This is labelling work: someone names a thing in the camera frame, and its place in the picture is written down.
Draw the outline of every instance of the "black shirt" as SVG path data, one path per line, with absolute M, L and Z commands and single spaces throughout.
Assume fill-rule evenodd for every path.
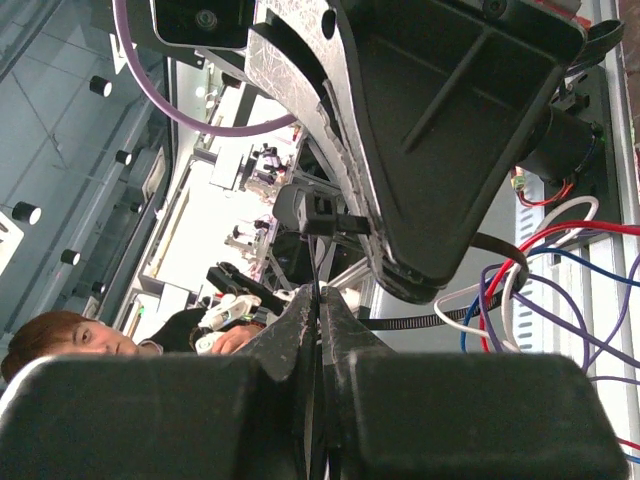
M 202 336 L 196 329 L 206 312 L 204 308 L 178 312 L 172 315 L 149 340 L 160 345 L 164 353 L 194 353 L 190 339 L 195 343 Z

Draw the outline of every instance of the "black spotlight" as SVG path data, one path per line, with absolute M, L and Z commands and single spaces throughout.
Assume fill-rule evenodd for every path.
M 116 153 L 116 162 L 124 165 L 125 167 L 131 165 L 131 160 L 133 160 L 133 155 L 129 152 L 125 152 L 124 150 L 118 150 Z
M 91 285 L 91 291 L 96 295 L 104 295 L 104 292 L 107 291 L 107 286 L 102 282 L 93 282 L 93 285 Z
M 113 84 L 106 78 L 95 75 L 91 77 L 91 80 L 89 81 L 89 90 L 106 98 L 111 95 Z
M 42 209 L 27 202 L 18 202 L 13 208 L 8 205 L 2 206 L 11 209 L 11 218 L 18 222 L 35 225 L 42 217 Z
M 62 263 L 73 265 L 75 267 L 80 261 L 80 253 L 66 249 L 64 252 L 62 252 L 62 255 L 60 255 L 60 261 Z

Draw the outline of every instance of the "white robotic hand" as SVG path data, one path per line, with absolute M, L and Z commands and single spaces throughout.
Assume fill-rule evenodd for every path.
M 216 344 L 218 339 L 224 335 L 223 332 L 213 332 L 208 333 L 200 340 L 196 342 L 196 352 L 198 355 L 207 355 L 211 353 L 213 346 Z
M 239 297 L 232 294 L 225 295 L 222 297 L 220 304 L 204 314 L 198 326 L 201 328 L 210 328 L 211 330 L 219 330 L 227 322 L 248 315 L 251 313 L 251 309 L 254 306 L 259 307 L 261 302 L 260 298 L 255 295 L 240 295 Z

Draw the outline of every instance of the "blue wire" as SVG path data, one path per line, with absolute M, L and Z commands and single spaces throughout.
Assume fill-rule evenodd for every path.
M 491 277 L 485 285 L 487 286 L 491 285 L 491 282 L 493 282 L 494 277 L 495 275 Z M 480 305 L 480 295 L 477 295 L 476 299 L 469 306 L 469 309 L 467 310 L 467 314 L 465 315 L 464 320 L 462 321 L 462 324 L 465 327 L 468 327 L 469 324 L 471 323 L 471 314 L 476 308 L 478 308 L 479 305 Z M 460 349 L 462 350 L 463 353 L 467 353 L 467 332 L 460 332 Z
M 554 255 L 561 255 L 563 257 L 567 257 L 571 260 L 573 260 L 576 263 L 579 263 L 580 265 L 583 265 L 591 270 L 593 270 L 594 272 L 597 272 L 601 275 L 604 275 L 605 277 L 608 277 L 612 280 L 615 280 L 617 282 L 620 283 L 624 283 L 625 285 L 631 285 L 633 287 L 640 287 L 640 282 L 637 282 L 635 280 L 631 280 L 629 278 L 626 277 L 621 277 L 620 275 L 616 275 L 615 273 L 611 273 L 608 272 L 600 267 L 598 267 L 597 265 L 594 265 L 591 262 L 588 262 L 572 253 L 569 252 L 565 252 L 564 250 L 560 250 L 559 248 L 551 248 L 551 247 L 538 247 L 538 248 L 534 248 L 533 250 L 531 250 L 531 253 L 529 255 L 536 255 L 539 253 L 551 253 Z
M 550 253 L 553 255 L 560 255 L 562 257 L 566 257 L 570 260 L 573 260 L 576 263 L 579 263 L 580 265 L 583 265 L 587 268 L 589 268 L 590 270 L 593 270 L 594 272 L 597 272 L 601 275 L 604 275 L 607 278 L 610 278 L 612 280 L 615 280 L 617 282 L 623 283 L 625 285 L 631 285 L 633 287 L 640 287 L 640 282 L 637 282 L 635 280 L 626 278 L 626 277 L 621 277 L 620 275 L 616 275 L 615 273 L 612 272 L 608 272 L 607 270 L 604 270 L 601 267 L 598 267 L 597 265 L 594 265 L 593 263 L 584 260 L 583 258 L 578 257 L 577 255 L 574 255 L 572 253 L 569 252 L 565 252 L 564 250 L 561 250 L 559 248 L 552 248 L 552 247 L 537 247 L 534 248 L 533 250 L 531 250 L 531 252 L 529 253 L 529 255 L 539 255 L 541 253 Z M 467 315 L 464 317 L 464 320 L 462 322 L 462 324 L 465 327 L 468 327 L 469 324 L 471 323 L 471 314 L 473 313 L 473 311 L 478 307 L 478 305 L 480 304 L 480 297 L 477 296 L 476 299 L 473 301 L 473 303 L 471 304 L 471 306 L 469 307 L 469 310 L 467 311 Z M 467 353 L 467 332 L 460 332 L 460 349 L 464 352 Z

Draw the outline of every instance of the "person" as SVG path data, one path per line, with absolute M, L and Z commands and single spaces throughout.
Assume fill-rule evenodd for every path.
M 288 170 L 288 167 L 282 164 L 282 160 L 278 156 L 278 149 L 269 147 L 266 143 L 261 151 L 254 151 L 251 156 L 254 159 L 262 158 L 266 162 L 262 168 L 269 173 L 286 173 Z
M 194 353 L 195 341 L 202 336 L 198 323 L 206 309 L 183 310 L 149 339 L 136 344 L 123 333 L 97 320 L 73 312 L 49 312 L 24 324 L 9 342 L 9 351 L 0 365 L 9 383 L 29 362 L 45 355 L 161 355 Z M 257 323 L 236 326 L 221 336 L 212 353 L 231 354 L 244 347 L 260 330 Z

